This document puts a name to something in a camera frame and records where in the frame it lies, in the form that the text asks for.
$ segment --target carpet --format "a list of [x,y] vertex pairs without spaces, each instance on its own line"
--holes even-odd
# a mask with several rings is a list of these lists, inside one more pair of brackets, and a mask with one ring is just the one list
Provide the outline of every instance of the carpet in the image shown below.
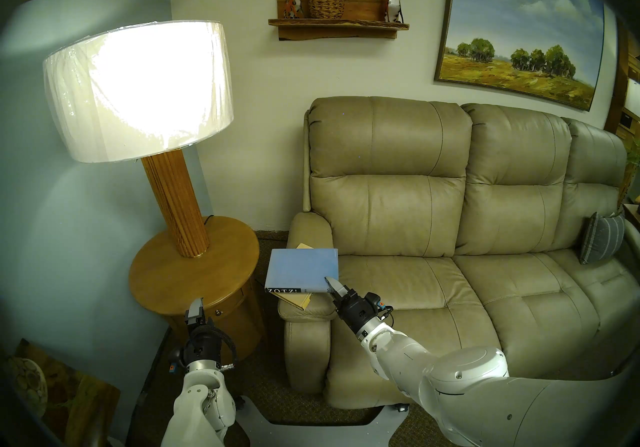
[[[286,237],[265,235],[260,238],[260,258],[255,276],[264,284],[271,249],[286,247]],[[340,425],[366,424],[380,408],[342,410],[325,404],[318,395],[299,394],[289,387],[284,365],[284,323],[277,313],[277,298],[267,293],[258,294],[264,307],[269,348],[259,344],[251,356],[225,373],[229,391],[251,398],[258,410],[271,423]],[[173,334],[162,344],[161,357],[150,372],[145,391],[131,421],[127,447],[158,447],[173,415],[174,400],[182,390],[183,376],[169,373],[167,355],[178,345]],[[435,420],[423,409],[412,404],[404,423],[389,442],[390,447],[452,446],[440,432]],[[234,424],[225,438],[226,447],[249,447],[249,439],[238,424]]]

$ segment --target yellow book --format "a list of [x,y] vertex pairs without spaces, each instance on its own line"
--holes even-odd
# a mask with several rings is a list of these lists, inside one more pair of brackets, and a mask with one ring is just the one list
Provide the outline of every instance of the yellow book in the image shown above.
[[[297,249],[311,249],[313,247],[309,247],[307,244],[301,243],[296,247]],[[312,293],[303,293],[303,294],[281,294],[274,293],[274,296],[282,299],[285,302],[289,302],[289,304],[296,306],[300,311],[304,311],[306,307],[309,305],[311,301]]]

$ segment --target blue wall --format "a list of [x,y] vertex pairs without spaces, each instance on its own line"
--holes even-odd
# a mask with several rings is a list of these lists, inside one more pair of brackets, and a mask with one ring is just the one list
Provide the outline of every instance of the blue wall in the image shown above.
[[[69,157],[42,61],[86,35],[170,20],[169,1],[34,0],[0,38],[0,342],[11,353],[24,337],[118,387],[111,433],[121,440],[167,327],[132,298],[129,265],[165,223],[140,162]],[[210,214],[195,146],[184,153]]]

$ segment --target landscape painting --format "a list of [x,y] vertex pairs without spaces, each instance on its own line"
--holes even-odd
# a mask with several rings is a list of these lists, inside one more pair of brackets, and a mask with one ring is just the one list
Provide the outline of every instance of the landscape painting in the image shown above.
[[447,0],[435,79],[589,110],[604,38],[600,0]]

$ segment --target painted sky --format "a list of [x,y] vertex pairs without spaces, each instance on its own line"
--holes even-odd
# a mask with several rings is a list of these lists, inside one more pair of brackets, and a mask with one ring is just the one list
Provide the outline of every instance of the painted sky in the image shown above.
[[453,0],[446,45],[475,37],[491,41],[496,56],[560,44],[575,78],[595,87],[600,69],[604,12],[600,0]]

